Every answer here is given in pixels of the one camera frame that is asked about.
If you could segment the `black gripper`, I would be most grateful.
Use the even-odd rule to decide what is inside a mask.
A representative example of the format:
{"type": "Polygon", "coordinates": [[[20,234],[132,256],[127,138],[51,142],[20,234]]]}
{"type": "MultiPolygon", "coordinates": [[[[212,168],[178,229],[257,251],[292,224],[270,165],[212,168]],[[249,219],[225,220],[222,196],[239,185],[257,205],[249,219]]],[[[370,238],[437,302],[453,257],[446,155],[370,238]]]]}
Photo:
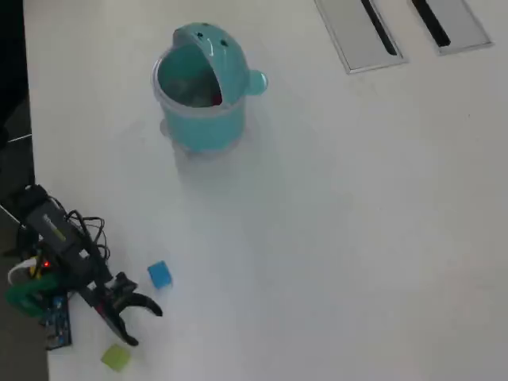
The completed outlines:
{"type": "Polygon", "coordinates": [[[109,328],[126,344],[138,346],[139,341],[131,337],[125,327],[120,312],[129,307],[140,307],[149,310],[157,317],[163,316],[160,306],[146,295],[131,293],[116,302],[114,288],[117,286],[117,277],[108,282],[100,279],[86,277],[80,280],[80,296],[93,307],[109,328]]]}

